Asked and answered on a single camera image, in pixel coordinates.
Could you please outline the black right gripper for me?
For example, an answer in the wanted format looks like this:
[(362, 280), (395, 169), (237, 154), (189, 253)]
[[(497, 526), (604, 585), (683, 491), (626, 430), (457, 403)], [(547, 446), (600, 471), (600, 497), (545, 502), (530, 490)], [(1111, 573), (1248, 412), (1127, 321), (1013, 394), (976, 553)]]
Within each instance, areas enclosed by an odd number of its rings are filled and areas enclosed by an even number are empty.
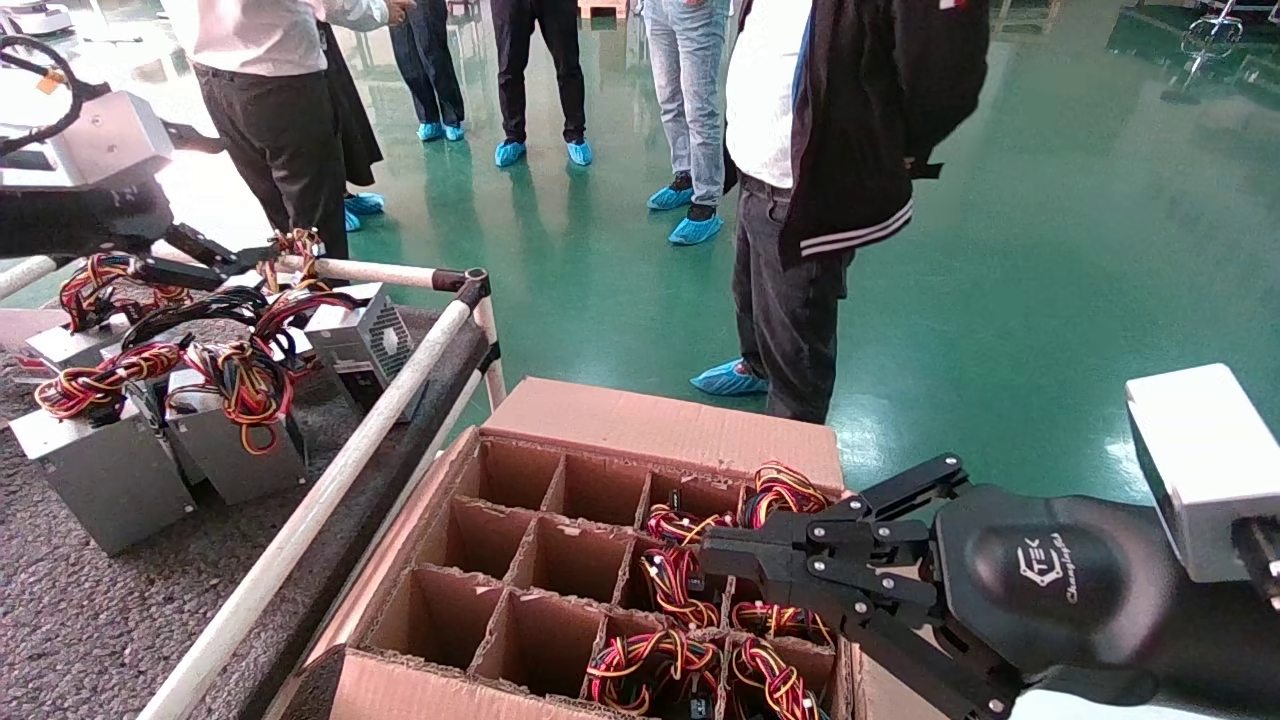
[[(918, 634), (931, 585), (864, 564), (916, 562), (936, 539), (951, 616), (1023, 687), (1277, 716), (1277, 612), (1244, 582), (1193, 582), (1153, 509), (968, 487), (963, 460), (942, 454), (818, 512), (709, 529), (698, 561), (815, 612), (948, 719), (1006, 719), (1018, 691)], [(910, 518), (951, 500), (934, 532)]]

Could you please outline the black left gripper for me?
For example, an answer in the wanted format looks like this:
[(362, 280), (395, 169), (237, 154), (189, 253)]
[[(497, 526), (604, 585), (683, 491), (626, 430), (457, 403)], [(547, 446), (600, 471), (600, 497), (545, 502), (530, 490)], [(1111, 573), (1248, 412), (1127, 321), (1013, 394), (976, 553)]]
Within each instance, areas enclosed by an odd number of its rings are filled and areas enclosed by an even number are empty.
[(143, 284), (214, 291), (255, 272), (270, 255), (238, 255), (186, 223), (173, 223), (157, 183), (123, 190), (8, 190), (1, 192), (1, 258), (87, 258), (143, 252), (161, 240), (197, 264), (137, 256), (129, 274)]

